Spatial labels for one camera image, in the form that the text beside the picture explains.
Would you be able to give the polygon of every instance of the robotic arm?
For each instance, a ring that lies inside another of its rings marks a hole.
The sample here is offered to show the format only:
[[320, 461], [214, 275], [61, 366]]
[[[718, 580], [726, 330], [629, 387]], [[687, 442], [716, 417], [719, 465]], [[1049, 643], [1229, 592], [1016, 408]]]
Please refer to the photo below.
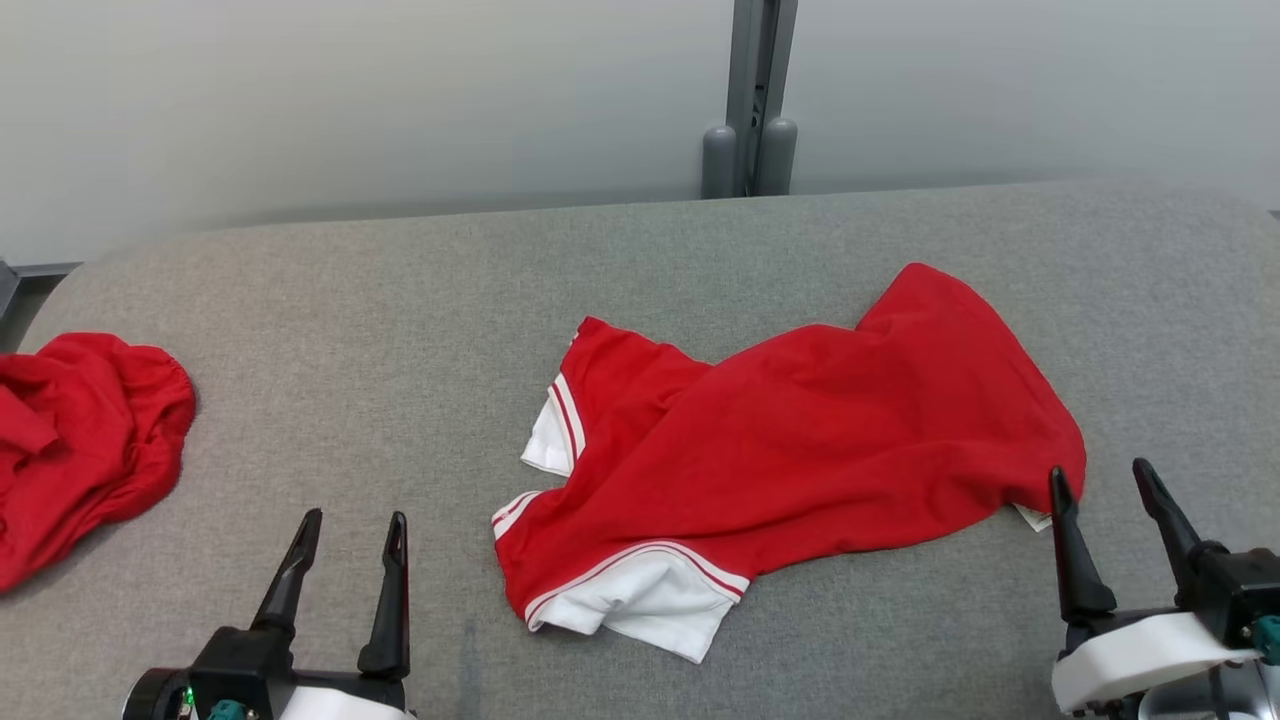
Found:
[[358, 673], [294, 670], [302, 579], [320, 542], [320, 509], [302, 519], [248, 630], [219, 628], [186, 669], [152, 667], [133, 685], [123, 720], [404, 720], [408, 537], [392, 515], [383, 588]]
[[1076, 525], [1066, 477], [1050, 474], [1066, 623], [1052, 675], [1060, 710], [1111, 720], [1192, 712], [1280, 720], [1280, 559], [1201, 539], [1151, 462], [1134, 460], [1133, 474], [1178, 585], [1171, 607], [1116, 610]]

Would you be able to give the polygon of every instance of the crumpled red cloth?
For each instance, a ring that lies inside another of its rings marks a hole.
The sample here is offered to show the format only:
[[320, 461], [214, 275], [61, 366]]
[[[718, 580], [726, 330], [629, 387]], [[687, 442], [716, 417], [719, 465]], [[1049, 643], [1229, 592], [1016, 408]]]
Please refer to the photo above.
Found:
[[68, 333], [0, 355], [0, 592], [169, 495], [195, 416], [187, 372], [159, 347]]

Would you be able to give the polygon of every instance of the clothing tag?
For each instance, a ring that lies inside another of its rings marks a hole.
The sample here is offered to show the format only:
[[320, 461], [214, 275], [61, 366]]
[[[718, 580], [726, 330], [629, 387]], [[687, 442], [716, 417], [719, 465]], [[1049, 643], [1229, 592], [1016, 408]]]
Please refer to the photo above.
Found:
[[1037, 533], [1053, 524], [1053, 516], [1048, 512], [1037, 512], [1030, 507], [1023, 507], [1016, 503], [1014, 507], [1018, 509], [1018, 512], [1023, 515], [1023, 520], [1027, 520], [1027, 524], [1030, 525]]

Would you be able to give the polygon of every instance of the white trim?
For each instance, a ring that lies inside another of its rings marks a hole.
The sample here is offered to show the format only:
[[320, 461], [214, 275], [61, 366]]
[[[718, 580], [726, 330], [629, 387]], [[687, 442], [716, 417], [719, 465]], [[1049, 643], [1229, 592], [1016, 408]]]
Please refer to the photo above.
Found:
[[568, 436], [564, 430], [564, 421], [561, 419], [559, 402], [556, 395], [547, 389], [547, 401], [538, 413], [534, 429], [529, 433], [529, 442], [525, 451], [520, 454], [520, 460], [543, 470], [567, 478], [573, 470], [573, 457], [570, 452]]
[[[595, 568], [591, 568], [590, 570], [582, 573], [577, 578], [573, 578], [572, 580], [564, 583], [563, 585], [553, 591], [544, 592], [543, 594], [531, 600], [529, 605], [525, 606], [525, 621], [530, 625], [529, 629], [530, 630], [538, 629], [532, 626], [534, 623], [536, 621], [536, 619], [532, 615], [535, 610], [538, 610], [539, 605], [544, 603], [545, 601], [550, 600], [557, 594], [563, 593], [564, 591], [572, 589], [590, 580], [595, 575], [599, 575], [604, 570], [609, 569], [609, 566], [620, 564], [643, 552], [666, 552], [668, 555], [680, 557], [686, 562], [691, 561], [690, 565], [692, 565], [696, 570], [700, 570], [703, 575], [708, 575], [707, 584], [712, 589], [723, 594], [724, 597], [731, 598], [733, 602], [737, 602], [742, 597], [742, 593], [746, 592], [748, 585], [751, 584], [751, 582], [748, 580], [746, 578], [741, 575], [735, 575], [733, 573], [717, 568], [709, 560], [707, 560], [701, 555], [694, 552], [692, 550], [689, 550], [682, 544], [667, 541], [645, 542], [640, 544], [634, 544], [621, 552], [616, 552], [609, 557], [605, 557], [599, 564], [596, 564]], [[719, 580], [719, 583], [714, 582], [712, 578], [714, 578], [714, 580]], [[727, 589], [721, 583], [733, 589], [732, 591]]]
[[525, 512], [525, 509], [529, 507], [529, 505], [534, 501], [534, 498], [541, 495], [541, 492], [543, 491], [530, 491], [526, 493], [521, 493], [520, 496], [516, 497], [516, 500], [512, 500], [511, 502], [504, 505], [502, 510], [494, 514], [493, 516], [494, 542], [497, 542], [498, 538], [504, 536], [507, 530], [516, 524], [516, 520], [518, 520], [520, 516]]
[[655, 541], [614, 553], [536, 597], [525, 621], [530, 630], [550, 624], [588, 635], [603, 625], [701, 662], [749, 584], [682, 544]]
[[1018, 514], [1023, 516], [1023, 520], [1027, 520], [1027, 524], [1030, 525], [1037, 533], [1053, 524], [1053, 516], [1048, 512], [1023, 507], [1016, 502], [1014, 502], [1012, 506], [1018, 510]]
[[557, 373], [556, 379], [552, 382], [561, 391], [561, 398], [564, 401], [564, 411], [568, 415], [568, 429], [572, 433], [573, 442], [570, 447], [575, 450], [573, 459], [577, 460], [582, 456], [582, 451], [586, 450], [586, 433], [582, 432], [582, 419], [577, 414], [577, 404], [573, 402], [573, 393], [568, 389], [568, 380], [564, 379], [563, 373]]

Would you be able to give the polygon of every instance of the metal bracket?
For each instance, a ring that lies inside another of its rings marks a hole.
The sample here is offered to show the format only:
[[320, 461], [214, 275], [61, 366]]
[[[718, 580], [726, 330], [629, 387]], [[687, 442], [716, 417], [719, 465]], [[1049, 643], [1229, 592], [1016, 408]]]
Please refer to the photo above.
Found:
[[18, 279], [36, 279], [36, 278], [65, 278], [74, 270], [79, 268], [81, 263], [49, 263], [45, 265], [18, 265], [17, 268], [10, 268]]
[[13, 268], [6, 265], [4, 260], [0, 260], [0, 320], [4, 320], [5, 313], [9, 311], [9, 304], [18, 295], [18, 273], [13, 272]]
[[703, 197], [790, 190], [797, 129], [781, 113], [797, 1], [733, 3], [724, 126], [703, 137]]

